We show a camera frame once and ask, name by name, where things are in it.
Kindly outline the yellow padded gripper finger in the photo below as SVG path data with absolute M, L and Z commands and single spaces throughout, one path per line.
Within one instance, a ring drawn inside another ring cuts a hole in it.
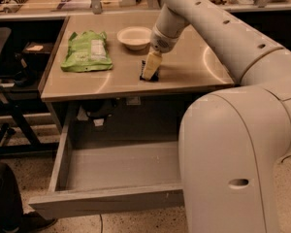
M 142 71 L 142 78 L 150 81 L 158 70 L 162 62 L 162 53 L 160 51 L 151 51 L 146 58 L 145 67 Z

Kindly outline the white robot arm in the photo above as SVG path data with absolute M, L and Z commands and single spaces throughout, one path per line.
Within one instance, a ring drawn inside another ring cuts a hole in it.
M 280 233 L 273 170 L 291 150 L 291 51 L 210 0 L 163 2 L 143 78 L 192 25 L 236 84 L 196 100 L 181 121 L 189 233 Z

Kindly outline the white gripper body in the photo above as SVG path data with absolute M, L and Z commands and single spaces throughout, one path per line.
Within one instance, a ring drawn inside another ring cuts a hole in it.
M 172 38 L 166 36 L 159 31 L 156 25 L 153 26 L 150 35 L 150 45 L 154 50 L 160 51 L 161 53 L 170 52 L 175 47 L 177 42 L 178 37 Z

